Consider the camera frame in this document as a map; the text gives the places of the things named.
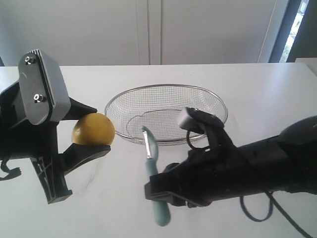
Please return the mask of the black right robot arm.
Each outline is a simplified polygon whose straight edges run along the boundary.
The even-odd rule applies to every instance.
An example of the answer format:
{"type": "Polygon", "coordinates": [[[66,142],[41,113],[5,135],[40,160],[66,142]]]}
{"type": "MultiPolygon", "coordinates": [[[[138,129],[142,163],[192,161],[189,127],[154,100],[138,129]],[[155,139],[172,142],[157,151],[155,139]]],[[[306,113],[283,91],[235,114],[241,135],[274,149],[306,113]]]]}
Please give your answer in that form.
{"type": "Polygon", "coordinates": [[[211,148],[193,149],[182,163],[150,177],[145,198],[173,206],[265,192],[317,192],[317,119],[300,120],[279,135],[235,146],[223,128],[209,126],[211,148]]]}

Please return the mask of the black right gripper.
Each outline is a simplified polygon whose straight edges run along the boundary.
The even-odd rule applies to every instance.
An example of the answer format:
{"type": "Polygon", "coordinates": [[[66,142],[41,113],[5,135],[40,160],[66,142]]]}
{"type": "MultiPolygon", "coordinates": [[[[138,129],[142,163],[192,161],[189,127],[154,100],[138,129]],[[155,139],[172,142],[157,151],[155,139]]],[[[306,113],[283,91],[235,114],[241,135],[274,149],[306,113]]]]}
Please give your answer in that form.
{"type": "Polygon", "coordinates": [[[287,190],[287,153],[278,136],[236,146],[224,128],[207,126],[207,148],[192,148],[144,185],[145,198],[172,206],[287,190]]]}

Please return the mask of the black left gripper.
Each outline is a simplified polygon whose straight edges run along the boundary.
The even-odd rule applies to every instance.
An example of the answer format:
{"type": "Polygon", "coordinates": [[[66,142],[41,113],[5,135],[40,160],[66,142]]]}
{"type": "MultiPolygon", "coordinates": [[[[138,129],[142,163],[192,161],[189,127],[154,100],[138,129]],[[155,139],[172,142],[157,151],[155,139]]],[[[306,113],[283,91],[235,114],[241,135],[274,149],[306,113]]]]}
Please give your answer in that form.
{"type": "MultiPolygon", "coordinates": [[[[70,109],[62,120],[79,120],[97,113],[96,108],[69,99],[70,109]]],[[[5,173],[0,179],[7,181],[22,174],[19,167],[8,167],[9,160],[30,159],[49,204],[64,201],[72,195],[64,175],[111,151],[109,145],[72,143],[59,154],[57,125],[56,122],[38,125],[29,122],[17,82],[0,94],[0,170],[5,173]]]]}

